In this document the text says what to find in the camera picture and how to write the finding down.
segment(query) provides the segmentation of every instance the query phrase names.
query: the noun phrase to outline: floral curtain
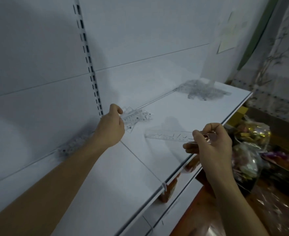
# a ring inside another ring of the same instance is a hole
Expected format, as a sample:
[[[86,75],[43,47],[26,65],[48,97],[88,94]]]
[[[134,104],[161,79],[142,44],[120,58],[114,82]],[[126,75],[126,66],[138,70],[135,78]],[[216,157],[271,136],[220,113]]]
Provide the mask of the floral curtain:
[[[249,61],[232,85],[250,90],[250,107],[289,122],[289,0],[279,0]]]

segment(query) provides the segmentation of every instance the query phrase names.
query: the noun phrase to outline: transparent ruler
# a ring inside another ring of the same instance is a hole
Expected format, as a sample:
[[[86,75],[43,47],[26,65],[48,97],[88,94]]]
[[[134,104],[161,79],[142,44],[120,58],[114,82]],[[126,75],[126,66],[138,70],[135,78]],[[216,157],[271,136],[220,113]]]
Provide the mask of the transparent ruler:
[[[146,130],[144,133],[146,138],[170,140],[177,142],[194,142],[193,133],[189,131],[166,131],[166,130]],[[204,135],[207,138],[207,142],[210,144],[215,141],[217,135],[215,133],[209,133]]]

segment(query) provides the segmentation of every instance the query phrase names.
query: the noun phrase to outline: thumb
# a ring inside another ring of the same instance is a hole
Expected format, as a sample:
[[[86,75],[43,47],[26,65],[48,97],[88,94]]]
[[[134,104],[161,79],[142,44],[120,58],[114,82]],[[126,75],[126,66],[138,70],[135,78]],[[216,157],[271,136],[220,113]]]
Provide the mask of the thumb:
[[[200,131],[198,130],[194,130],[193,131],[193,137],[195,142],[198,144],[199,149],[203,148],[205,146],[208,146],[207,140],[205,139],[205,137],[201,134]]]

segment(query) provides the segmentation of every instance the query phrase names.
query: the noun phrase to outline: person's left hand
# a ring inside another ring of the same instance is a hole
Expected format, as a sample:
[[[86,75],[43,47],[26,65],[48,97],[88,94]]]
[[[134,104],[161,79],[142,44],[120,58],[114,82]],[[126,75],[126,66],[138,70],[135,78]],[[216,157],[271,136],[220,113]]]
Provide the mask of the person's left hand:
[[[111,104],[109,113],[101,118],[92,136],[92,140],[99,146],[109,148],[122,139],[125,126],[119,114],[123,114],[123,110],[116,104]]]

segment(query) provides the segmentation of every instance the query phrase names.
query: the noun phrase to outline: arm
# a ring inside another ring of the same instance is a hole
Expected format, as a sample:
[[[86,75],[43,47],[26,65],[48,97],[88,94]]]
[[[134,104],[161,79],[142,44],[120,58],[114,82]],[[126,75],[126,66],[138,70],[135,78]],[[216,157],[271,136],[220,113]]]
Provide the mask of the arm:
[[[87,143],[0,212],[0,235],[50,235],[103,152],[125,133],[115,104]]]
[[[215,131],[217,140],[209,145],[202,133]],[[201,165],[218,202],[225,233],[228,236],[268,236],[265,227],[246,202],[233,178],[232,140],[219,123],[210,123],[202,133],[193,131],[196,144],[183,145],[187,153],[199,154]]]

